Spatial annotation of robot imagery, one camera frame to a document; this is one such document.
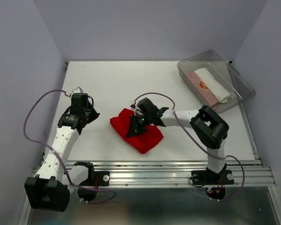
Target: white towel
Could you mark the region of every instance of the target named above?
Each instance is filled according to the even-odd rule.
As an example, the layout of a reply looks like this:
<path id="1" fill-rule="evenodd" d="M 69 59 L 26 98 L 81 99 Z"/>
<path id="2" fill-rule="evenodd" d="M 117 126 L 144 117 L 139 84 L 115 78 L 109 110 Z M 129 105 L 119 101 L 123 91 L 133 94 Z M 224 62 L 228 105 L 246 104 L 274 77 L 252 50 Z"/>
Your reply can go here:
<path id="1" fill-rule="evenodd" d="M 197 69 L 194 71 L 201 81 L 209 88 L 216 100 L 219 103 L 228 102 L 228 98 L 232 97 L 229 91 L 227 91 L 220 83 L 218 83 L 214 76 L 206 68 Z"/>

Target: clear plastic container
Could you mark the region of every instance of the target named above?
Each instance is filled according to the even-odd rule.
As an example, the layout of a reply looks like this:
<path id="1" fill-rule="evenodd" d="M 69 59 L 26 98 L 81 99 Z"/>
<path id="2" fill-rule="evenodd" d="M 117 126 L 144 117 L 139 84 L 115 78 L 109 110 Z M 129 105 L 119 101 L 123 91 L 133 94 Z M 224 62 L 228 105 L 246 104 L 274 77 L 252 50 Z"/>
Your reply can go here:
<path id="1" fill-rule="evenodd" d="M 218 103 L 214 110 L 223 113 L 255 96 L 255 90 L 245 81 L 241 75 L 226 62 L 217 52 L 209 50 L 185 59 L 177 64 L 179 75 L 203 105 L 209 105 L 200 94 L 186 74 L 200 68 L 207 68 L 227 91 L 232 95 L 226 103 Z"/>

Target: gray wall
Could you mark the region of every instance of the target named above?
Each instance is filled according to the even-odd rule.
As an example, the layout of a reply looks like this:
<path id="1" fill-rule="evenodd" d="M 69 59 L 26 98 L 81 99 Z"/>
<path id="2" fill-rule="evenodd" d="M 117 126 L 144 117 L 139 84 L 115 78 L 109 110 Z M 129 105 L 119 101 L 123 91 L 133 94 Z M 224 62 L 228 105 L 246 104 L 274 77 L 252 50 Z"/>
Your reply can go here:
<path id="1" fill-rule="evenodd" d="M 42 147 L 22 134 L 24 118 L 45 91 L 60 87 L 65 63 L 32 0 L 0 0 L 0 225 L 17 224 L 24 182 Z M 46 140 L 58 95 L 45 99 L 29 134 Z"/>
<path id="2" fill-rule="evenodd" d="M 281 197 L 281 1 L 268 1 L 233 65 L 256 90 L 245 110 Z"/>
<path id="3" fill-rule="evenodd" d="M 266 0 L 34 0 L 69 60 L 233 59 Z"/>

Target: red cloth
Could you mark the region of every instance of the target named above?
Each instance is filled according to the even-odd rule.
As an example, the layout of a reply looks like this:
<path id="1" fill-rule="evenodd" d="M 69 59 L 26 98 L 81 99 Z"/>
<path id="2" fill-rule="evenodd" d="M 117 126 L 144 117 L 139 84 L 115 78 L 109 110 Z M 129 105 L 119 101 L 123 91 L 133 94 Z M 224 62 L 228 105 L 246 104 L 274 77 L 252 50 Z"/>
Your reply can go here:
<path id="1" fill-rule="evenodd" d="M 145 154 L 163 139 L 163 135 L 156 126 L 149 125 L 144 134 L 126 138 L 130 126 L 130 116 L 133 114 L 134 111 L 123 109 L 118 117 L 111 118 L 110 123 L 125 142 L 132 145 L 141 154 Z"/>

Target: towel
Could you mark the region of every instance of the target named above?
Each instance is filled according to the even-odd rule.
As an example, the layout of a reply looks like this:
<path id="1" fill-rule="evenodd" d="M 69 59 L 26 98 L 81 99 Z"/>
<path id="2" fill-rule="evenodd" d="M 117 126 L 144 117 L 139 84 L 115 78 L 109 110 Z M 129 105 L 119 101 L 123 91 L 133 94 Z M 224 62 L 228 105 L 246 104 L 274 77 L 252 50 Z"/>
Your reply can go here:
<path id="1" fill-rule="evenodd" d="M 123 109 L 118 117 L 110 119 L 110 124 L 125 142 L 132 145 L 141 154 L 145 154 L 163 139 L 163 135 L 156 126 L 149 125 L 146 126 L 147 130 L 144 134 L 126 138 L 130 126 L 130 116 L 133 114 L 134 111 Z"/>
<path id="2" fill-rule="evenodd" d="M 218 104 L 209 88 L 201 81 L 198 75 L 194 72 L 186 74 L 186 77 L 192 82 L 203 98 L 208 102 L 211 108 L 215 109 Z"/>
<path id="3" fill-rule="evenodd" d="M 201 81 L 210 89 L 214 97 L 219 103 L 226 103 L 232 97 L 220 83 L 218 83 L 212 74 L 206 68 L 197 69 L 194 71 Z"/>

